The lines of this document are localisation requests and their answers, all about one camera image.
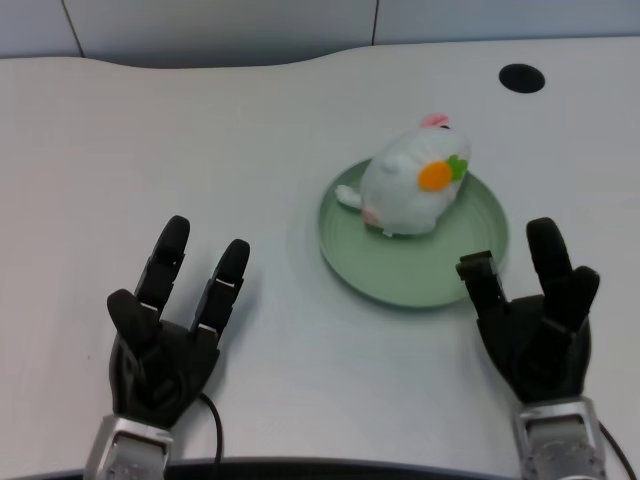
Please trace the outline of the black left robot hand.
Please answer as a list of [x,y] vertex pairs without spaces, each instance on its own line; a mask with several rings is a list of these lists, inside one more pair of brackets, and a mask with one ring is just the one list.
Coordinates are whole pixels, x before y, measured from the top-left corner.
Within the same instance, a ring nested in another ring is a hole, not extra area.
[[116,328],[109,363],[115,414],[171,429],[202,393],[220,355],[219,341],[244,283],[250,246],[233,240],[205,285],[185,328],[162,318],[182,266],[189,221],[173,216],[162,230],[134,291],[107,298]]

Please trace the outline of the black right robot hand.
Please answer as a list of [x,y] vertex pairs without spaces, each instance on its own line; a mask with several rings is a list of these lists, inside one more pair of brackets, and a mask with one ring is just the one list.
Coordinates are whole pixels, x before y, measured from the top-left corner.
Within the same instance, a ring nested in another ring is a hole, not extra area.
[[589,313],[600,276],[573,267],[564,238],[547,217],[526,235],[542,293],[509,300],[492,253],[460,258],[456,271],[477,314],[493,365],[519,401],[537,403],[583,393],[591,356]]

